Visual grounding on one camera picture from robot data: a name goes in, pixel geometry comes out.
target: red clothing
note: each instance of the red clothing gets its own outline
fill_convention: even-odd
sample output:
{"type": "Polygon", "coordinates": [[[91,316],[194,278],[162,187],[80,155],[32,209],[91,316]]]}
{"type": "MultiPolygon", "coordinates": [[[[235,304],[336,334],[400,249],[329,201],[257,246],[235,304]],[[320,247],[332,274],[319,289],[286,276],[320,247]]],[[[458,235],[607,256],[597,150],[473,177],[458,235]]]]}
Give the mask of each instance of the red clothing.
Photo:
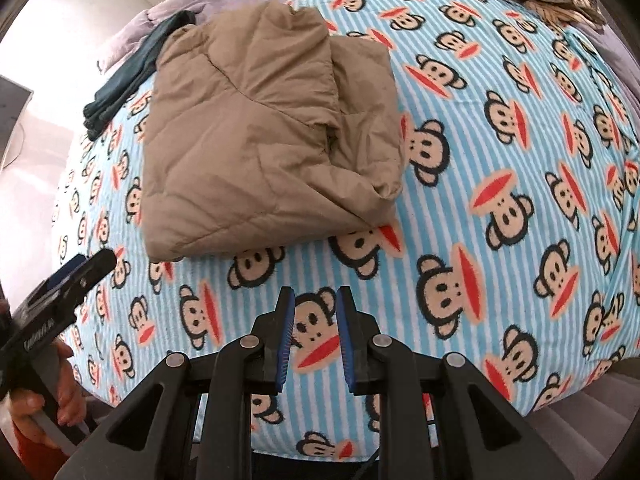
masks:
{"type": "Polygon", "coordinates": [[[33,480],[53,480],[58,470],[66,462],[67,456],[59,449],[51,449],[44,444],[36,444],[26,438],[14,426],[18,441],[18,455],[33,480]]]}

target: person's hand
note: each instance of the person's hand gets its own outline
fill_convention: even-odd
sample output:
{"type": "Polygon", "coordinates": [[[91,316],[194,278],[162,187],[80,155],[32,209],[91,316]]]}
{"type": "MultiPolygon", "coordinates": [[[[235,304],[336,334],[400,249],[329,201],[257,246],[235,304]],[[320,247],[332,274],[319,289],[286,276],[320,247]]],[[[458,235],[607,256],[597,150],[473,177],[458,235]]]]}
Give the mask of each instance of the person's hand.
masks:
{"type": "MultiPolygon", "coordinates": [[[[67,359],[73,350],[56,339],[54,346],[60,356],[60,378],[58,380],[58,394],[56,400],[60,406],[58,410],[58,425],[74,426],[84,420],[86,416],[86,402],[82,396],[80,385],[74,379],[74,371],[67,359]]],[[[9,394],[7,408],[9,415],[20,433],[37,444],[57,448],[58,446],[40,429],[30,415],[38,412],[44,406],[44,398],[29,390],[21,388],[9,394]]]]}

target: metal bolt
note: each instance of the metal bolt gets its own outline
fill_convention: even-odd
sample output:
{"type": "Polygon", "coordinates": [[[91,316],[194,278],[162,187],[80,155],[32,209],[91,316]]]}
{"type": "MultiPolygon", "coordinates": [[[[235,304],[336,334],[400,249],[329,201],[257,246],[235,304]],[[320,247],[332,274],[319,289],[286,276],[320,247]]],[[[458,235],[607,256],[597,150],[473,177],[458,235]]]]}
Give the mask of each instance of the metal bolt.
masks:
{"type": "Polygon", "coordinates": [[[393,340],[391,339],[391,337],[386,334],[376,334],[375,336],[373,336],[373,344],[375,346],[386,348],[388,346],[391,346],[392,342],[393,340]]]}
{"type": "Polygon", "coordinates": [[[255,335],[246,335],[240,340],[242,348],[255,348],[260,344],[260,339],[255,335]]]}
{"type": "Polygon", "coordinates": [[[184,363],[184,355],[174,352],[166,357],[165,362],[169,368],[177,368],[184,363]]]}
{"type": "Polygon", "coordinates": [[[465,357],[457,352],[452,352],[447,356],[447,363],[454,368],[462,368],[465,365],[465,362],[465,357]]]}

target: folded brown jacket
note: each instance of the folded brown jacket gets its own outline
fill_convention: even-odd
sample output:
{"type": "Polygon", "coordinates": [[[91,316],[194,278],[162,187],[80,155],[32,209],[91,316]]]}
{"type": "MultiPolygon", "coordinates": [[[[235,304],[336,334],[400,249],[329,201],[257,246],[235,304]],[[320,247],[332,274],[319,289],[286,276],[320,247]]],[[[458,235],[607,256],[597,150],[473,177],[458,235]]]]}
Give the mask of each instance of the folded brown jacket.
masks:
{"type": "Polygon", "coordinates": [[[178,30],[158,59],[144,157],[153,261],[388,224],[404,170],[388,51],[277,2],[178,30]]]}

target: bed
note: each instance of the bed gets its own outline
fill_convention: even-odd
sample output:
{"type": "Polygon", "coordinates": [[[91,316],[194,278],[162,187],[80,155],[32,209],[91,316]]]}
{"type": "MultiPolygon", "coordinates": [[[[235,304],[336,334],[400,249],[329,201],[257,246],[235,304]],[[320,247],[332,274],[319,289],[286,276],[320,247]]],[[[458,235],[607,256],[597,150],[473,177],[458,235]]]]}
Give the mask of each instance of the bed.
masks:
{"type": "MultiPolygon", "coordinates": [[[[101,66],[176,8],[206,20],[249,1],[167,0],[114,38],[101,66]]],[[[57,266],[103,246],[118,256],[65,334],[85,388],[117,404],[167,352],[197,356],[249,332],[283,285],[297,294],[296,345],[284,393],[254,398],[252,443],[289,458],[364,460],[378,446],[377,399],[351,397],[342,376],[340,285],[415,350],[468,356],[523,414],[640,354],[630,56],[623,82],[610,46],[558,34],[510,0],[281,1],[390,49],[409,162],[397,221],[149,262],[139,225],[152,76],[100,139],[74,141],[53,213],[57,266]]]]}

